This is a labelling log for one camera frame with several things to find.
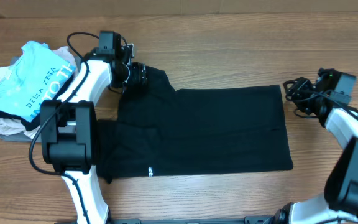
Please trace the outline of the black t-shirt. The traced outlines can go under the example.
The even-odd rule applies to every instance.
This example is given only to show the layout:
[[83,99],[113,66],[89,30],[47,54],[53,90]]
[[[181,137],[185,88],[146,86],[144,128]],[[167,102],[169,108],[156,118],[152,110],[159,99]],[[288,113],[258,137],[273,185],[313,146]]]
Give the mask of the black t-shirt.
[[117,119],[98,123],[106,182],[293,168],[278,85],[176,90],[164,71],[146,72],[145,86],[121,96]]

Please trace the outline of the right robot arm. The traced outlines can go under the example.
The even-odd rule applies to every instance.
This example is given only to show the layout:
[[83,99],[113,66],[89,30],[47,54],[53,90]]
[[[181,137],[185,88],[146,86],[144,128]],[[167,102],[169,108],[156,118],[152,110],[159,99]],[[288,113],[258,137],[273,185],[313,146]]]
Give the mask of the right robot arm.
[[343,152],[323,194],[289,203],[267,223],[358,223],[358,109],[349,105],[356,76],[333,68],[318,70],[315,82],[300,77],[283,83],[285,98],[318,119]]

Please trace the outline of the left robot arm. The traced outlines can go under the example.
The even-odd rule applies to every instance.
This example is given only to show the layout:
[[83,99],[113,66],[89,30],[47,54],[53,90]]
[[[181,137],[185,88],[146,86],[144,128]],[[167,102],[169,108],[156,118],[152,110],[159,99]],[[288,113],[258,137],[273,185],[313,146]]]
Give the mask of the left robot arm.
[[79,74],[66,92],[42,102],[35,134],[45,163],[53,167],[50,175],[61,177],[70,191],[76,223],[112,222],[96,173],[101,146],[95,105],[107,88],[124,93],[147,83],[145,65],[133,62],[133,44],[113,31],[97,38],[99,45],[80,57]]

